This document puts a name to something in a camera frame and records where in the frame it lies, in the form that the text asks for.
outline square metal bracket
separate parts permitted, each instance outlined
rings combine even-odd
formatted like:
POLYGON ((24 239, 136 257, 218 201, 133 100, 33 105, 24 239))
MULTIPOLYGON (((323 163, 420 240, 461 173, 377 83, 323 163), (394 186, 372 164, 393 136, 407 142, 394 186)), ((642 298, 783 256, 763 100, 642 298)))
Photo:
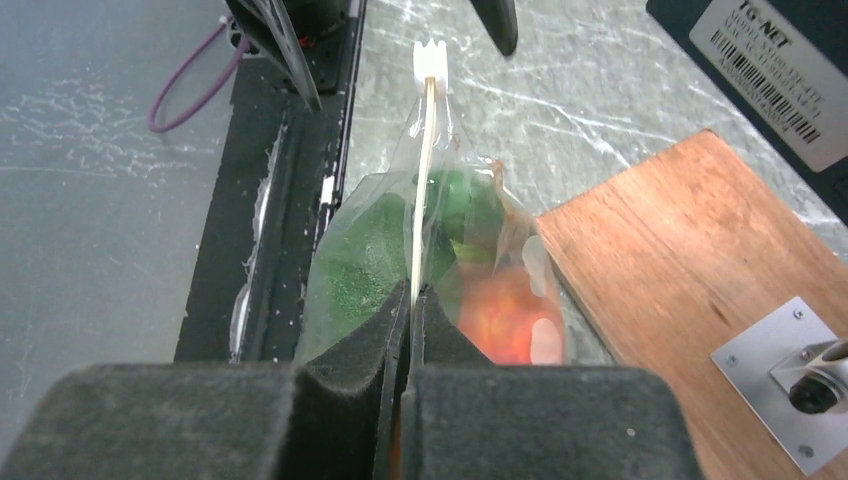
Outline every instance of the square metal bracket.
POLYGON ((808 345, 835 339, 818 315, 795 297, 710 355, 807 476, 848 448, 848 414, 795 410, 771 370, 808 345))

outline transparent plastic bag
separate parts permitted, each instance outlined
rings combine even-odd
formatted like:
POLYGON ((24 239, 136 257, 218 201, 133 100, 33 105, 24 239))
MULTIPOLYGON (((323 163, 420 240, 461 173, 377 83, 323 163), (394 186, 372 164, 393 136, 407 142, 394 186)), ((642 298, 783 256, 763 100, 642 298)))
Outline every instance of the transparent plastic bag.
MULTIPOLYGON (((496 364, 560 364, 558 285, 535 219, 503 187, 503 165, 478 157, 449 96, 435 95, 420 284, 496 364)), ((295 362, 368 320, 410 278, 413 217, 428 98, 419 97, 388 172, 362 180, 321 239, 309 273, 295 362)))

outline wooden board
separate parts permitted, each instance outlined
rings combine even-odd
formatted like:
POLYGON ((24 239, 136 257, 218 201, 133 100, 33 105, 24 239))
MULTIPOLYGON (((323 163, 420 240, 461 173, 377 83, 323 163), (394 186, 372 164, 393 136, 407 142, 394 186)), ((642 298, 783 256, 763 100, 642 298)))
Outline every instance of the wooden board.
MULTIPOLYGON (((806 478, 710 353, 796 295, 848 335, 848 268, 720 138, 701 132, 539 224, 613 355, 674 390, 708 478, 806 478)), ((848 451, 810 478, 848 479, 848 451)))

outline white sticker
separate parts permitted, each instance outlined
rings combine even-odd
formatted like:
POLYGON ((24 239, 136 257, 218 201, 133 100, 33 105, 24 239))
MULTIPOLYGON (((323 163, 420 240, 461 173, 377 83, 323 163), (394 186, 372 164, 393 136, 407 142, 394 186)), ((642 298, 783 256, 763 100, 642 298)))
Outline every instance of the white sticker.
POLYGON ((764 0, 713 0, 689 40, 814 172, 848 156, 848 78, 764 0))

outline gray marble surface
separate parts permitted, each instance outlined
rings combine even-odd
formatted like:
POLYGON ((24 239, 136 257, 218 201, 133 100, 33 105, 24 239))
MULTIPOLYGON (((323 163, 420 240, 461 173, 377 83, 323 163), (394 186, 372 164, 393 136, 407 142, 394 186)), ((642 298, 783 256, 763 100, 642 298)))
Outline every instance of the gray marble surface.
MULTIPOLYGON (((412 43, 435 37, 448 43, 467 133, 507 164, 533 213, 709 127, 848 261, 845 228, 644 1, 517 3, 518 52, 505 61, 466 0, 369 0, 348 192, 387 167, 415 95, 412 43)), ((4 7, 15 21, 0 30, 10 47, 0 54, 0 458, 68 370, 172 358, 230 115, 228 86, 179 130, 156 136, 144 124, 161 83, 226 13, 222 2, 4 7)), ((215 44, 166 115, 231 53, 215 44)), ((609 362, 563 300, 571 360, 609 362)))
MULTIPOLYGON (((346 177, 385 169, 416 95, 412 50, 448 45, 452 101, 481 154, 534 214, 711 128, 835 255, 848 230, 710 82, 640 0, 517 1, 518 50, 499 56, 464 0, 370 0, 346 177)), ((573 363, 609 354, 562 296, 573 363)))

